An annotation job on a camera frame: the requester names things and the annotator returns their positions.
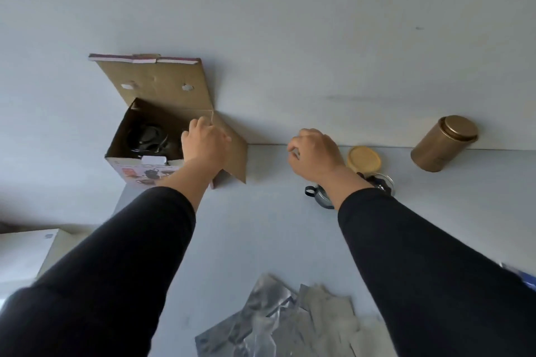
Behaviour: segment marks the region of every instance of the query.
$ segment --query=gold canister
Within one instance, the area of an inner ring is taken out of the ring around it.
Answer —
[[[441,117],[411,151],[411,159],[429,172],[441,171],[461,150],[478,140],[478,128],[462,116]]]

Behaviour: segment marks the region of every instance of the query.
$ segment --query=cardboard box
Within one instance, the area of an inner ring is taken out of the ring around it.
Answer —
[[[224,171],[245,183],[247,143],[214,110],[201,59],[158,54],[90,54],[89,59],[99,65],[129,106],[104,156],[126,182],[154,185],[179,169],[184,164],[180,150],[182,131],[188,130],[190,120],[206,116],[232,139]],[[129,149],[126,136],[139,123],[162,127],[169,143],[179,147],[172,158],[139,158]]]

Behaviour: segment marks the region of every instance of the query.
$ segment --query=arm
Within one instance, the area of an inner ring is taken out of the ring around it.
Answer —
[[[0,355],[147,355],[195,209],[226,159],[226,141],[206,119],[192,122],[179,171],[7,300]]]
[[[329,137],[301,137],[312,142],[295,137],[289,149],[300,157],[289,161],[339,209],[343,235],[400,357],[534,355],[534,292],[396,199],[351,182]]]

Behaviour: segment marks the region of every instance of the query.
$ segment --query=black long-sleeve shirt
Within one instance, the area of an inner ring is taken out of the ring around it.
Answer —
[[[400,357],[536,355],[536,293],[514,274],[378,189],[339,225]],[[147,355],[194,226],[179,192],[142,193],[6,301],[0,356]]]

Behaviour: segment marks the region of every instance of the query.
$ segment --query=canister lid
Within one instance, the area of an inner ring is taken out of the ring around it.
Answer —
[[[447,131],[463,140],[472,140],[478,136],[478,128],[471,120],[463,116],[447,116],[444,121]]]

